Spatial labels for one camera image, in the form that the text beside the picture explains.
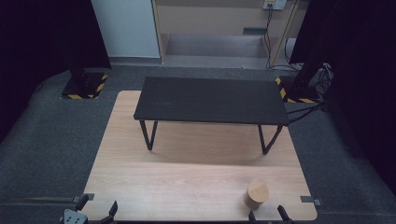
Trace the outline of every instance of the tabletop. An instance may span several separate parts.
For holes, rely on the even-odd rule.
[[[146,77],[135,119],[288,125],[275,81]]]

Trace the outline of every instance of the cylindrical block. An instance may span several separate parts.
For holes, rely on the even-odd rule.
[[[267,201],[268,198],[269,189],[265,183],[260,180],[255,180],[247,187],[247,191],[244,194],[244,203],[248,208],[256,210],[262,203]]]

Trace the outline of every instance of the electrical box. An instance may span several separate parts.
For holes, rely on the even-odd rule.
[[[272,9],[283,10],[283,9],[285,9],[285,5],[286,5],[287,1],[288,0],[265,0],[262,8],[269,9],[270,8],[269,6],[272,4]]]

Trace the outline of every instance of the wooden board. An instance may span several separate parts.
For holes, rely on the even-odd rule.
[[[280,204],[295,220],[317,217],[301,202],[310,192],[287,128],[264,156],[256,125],[159,122],[148,151],[133,118],[139,94],[122,91],[115,103],[84,190],[94,193],[82,210],[90,220],[117,200],[116,220],[246,221],[243,195],[254,180],[269,189],[258,220],[281,220]],[[275,130],[264,126],[267,142]]]

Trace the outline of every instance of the wire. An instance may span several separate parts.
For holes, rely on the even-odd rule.
[[[268,49],[268,61],[267,61],[267,64],[265,65],[265,67],[267,69],[270,68],[270,62],[271,62],[271,40],[270,40],[270,36],[268,35],[268,33],[269,33],[268,28],[271,23],[273,12],[274,12],[273,5],[268,4],[268,20],[267,20],[267,27],[266,27],[267,31],[265,32],[265,35],[264,35],[265,47],[267,47],[267,49]]]
[[[265,65],[265,68],[267,68],[267,69],[275,69],[276,67],[287,67],[287,68],[292,69],[293,71],[300,71],[300,69],[297,69],[294,66],[292,66],[289,63],[288,60],[287,61],[288,61],[289,65],[286,65],[286,64],[279,64],[279,65],[273,65],[273,66],[270,65],[272,49],[271,49],[270,36],[268,35],[268,33],[269,33],[268,30],[269,30],[269,26],[270,26],[270,23],[271,23],[271,19],[272,19],[273,13],[274,13],[273,5],[272,4],[268,4],[268,20],[267,20],[266,32],[265,32],[265,35],[264,35],[264,44],[265,44],[265,47],[267,47],[267,50],[268,50],[268,60],[267,60],[267,64]],[[285,48],[284,48],[285,49],[285,57],[289,58],[289,56],[286,53],[286,44],[285,44]]]
[[[325,104],[324,102],[322,102],[322,103],[320,103],[320,104],[318,104],[318,105],[310,106],[310,107],[308,107],[308,108],[290,111],[290,112],[288,112],[288,114],[292,114],[292,113],[297,113],[297,112],[301,112],[301,111],[308,110],[307,112],[305,112],[304,114],[302,114],[300,117],[290,119],[290,123],[293,123],[293,122],[295,122],[295,121],[298,121],[298,120],[300,120],[300,119],[303,119],[303,118],[305,118],[308,114],[312,113],[313,111],[320,110],[320,109],[321,109],[322,111],[328,111],[328,108],[327,108],[327,106],[326,106],[326,104]]]
[[[317,93],[323,96],[332,83],[332,69],[328,64],[323,64],[322,71],[318,75],[318,82],[315,84]]]
[[[285,48],[284,48],[286,62],[288,62],[289,66],[290,66],[291,68],[293,68],[293,69],[295,69],[295,70],[297,70],[297,71],[300,71],[301,69],[298,69],[298,68],[294,67],[294,66],[292,65],[292,63],[290,63],[290,57],[289,57],[289,55],[288,55],[288,53],[287,53],[287,51],[286,51],[286,46],[288,45],[288,41],[289,41],[289,39],[287,38],[286,41],[285,41]]]

